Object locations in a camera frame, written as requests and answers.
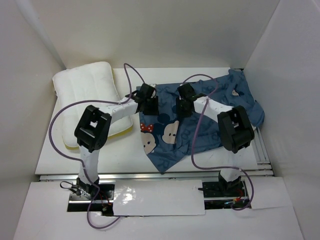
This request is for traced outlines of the blue cartoon print pillowcase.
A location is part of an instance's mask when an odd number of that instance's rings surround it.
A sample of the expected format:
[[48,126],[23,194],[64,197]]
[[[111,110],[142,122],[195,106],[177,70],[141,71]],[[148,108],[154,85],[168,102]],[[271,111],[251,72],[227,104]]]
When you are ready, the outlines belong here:
[[[146,156],[160,172],[164,173],[192,150],[199,113],[179,118],[176,112],[176,98],[179,97],[178,83],[156,86],[159,115],[139,114],[142,146]],[[241,70],[230,69],[228,74],[215,79],[191,82],[197,94],[209,95],[221,104],[243,106],[251,124],[260,127],[265,112],[254,99],[245,74]],[[202,153],[222,147],[218,123],[204,116],[199,127],[194,153]]]

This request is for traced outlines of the white pillow with yellow edge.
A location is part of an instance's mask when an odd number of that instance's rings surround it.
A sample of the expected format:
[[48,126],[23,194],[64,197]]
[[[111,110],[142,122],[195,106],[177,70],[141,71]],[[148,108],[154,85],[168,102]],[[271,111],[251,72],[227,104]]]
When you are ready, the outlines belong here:
[[[52,78],[57,100],[61,108],[83,100],[103,100],[118,102],[113,71],[108,62],[101,61],[66,69]],[[72,106],[60,115],[62,139],[69,150],[79,146],[74,135],[76,126],[90,103]]]

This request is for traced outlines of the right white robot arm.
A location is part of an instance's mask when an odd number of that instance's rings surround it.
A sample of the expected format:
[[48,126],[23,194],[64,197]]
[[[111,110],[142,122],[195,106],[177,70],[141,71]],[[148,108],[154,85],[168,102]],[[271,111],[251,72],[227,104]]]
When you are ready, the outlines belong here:
[[[196,93],[189,84],[181,84],[178,88],[179,97],[176,98],[177,115],[182,118],[190,117],[193,113],[200,114],[191,144],[191,162],[199,170],[220,170],[218,175],[218,190],[223,196],[230,196],[241,181],[244,173],[236,166],[236,154],[250,146],[255,137],[245,108],[241,105],[233,107],[219,103],[209,95]],[[206,116],[218,124],[220,142],[229,151],[228,165],[218,167],[200,167],[194,159],[196,139],[203,117]]]

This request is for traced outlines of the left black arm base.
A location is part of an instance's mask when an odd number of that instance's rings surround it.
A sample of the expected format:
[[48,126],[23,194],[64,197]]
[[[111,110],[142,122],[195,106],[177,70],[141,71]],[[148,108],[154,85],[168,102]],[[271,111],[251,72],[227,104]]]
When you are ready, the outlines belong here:
[[81,182],[78,178],[75,182],[61,181],[59,186],[61,189],[69,191],[69,201],[71,202],[89,202],[94,198],[94,201],[100,201],[102,204],[110,205],[114,200],[115,185],[112,183],[95,182],[98,188],[94,185],[89,185]]

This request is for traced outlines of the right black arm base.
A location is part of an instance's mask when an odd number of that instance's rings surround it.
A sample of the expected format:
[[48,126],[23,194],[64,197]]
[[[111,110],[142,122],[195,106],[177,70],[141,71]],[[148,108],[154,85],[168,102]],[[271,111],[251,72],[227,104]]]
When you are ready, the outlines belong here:
[[221,174],[218,181],[205,181],[202,186],[197,188],[205,199],[241,199],[246,196],[246,186],[240,176],[235,180],[227,182]]

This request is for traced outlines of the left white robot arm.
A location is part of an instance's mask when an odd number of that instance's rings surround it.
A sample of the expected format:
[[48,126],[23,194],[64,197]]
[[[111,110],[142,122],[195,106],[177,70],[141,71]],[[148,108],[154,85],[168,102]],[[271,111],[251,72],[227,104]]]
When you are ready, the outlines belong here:
[[76,182],[86,199],[92,200],[99,193],[99,152],[108,139],[111,125],[136,113],[158,115],[159,101],[156,92],[154,85],[144,83],[140,89],[126,95],[122,103],[103,107],[89,105],[85,108],[74,135],[79,145],[81,162]]

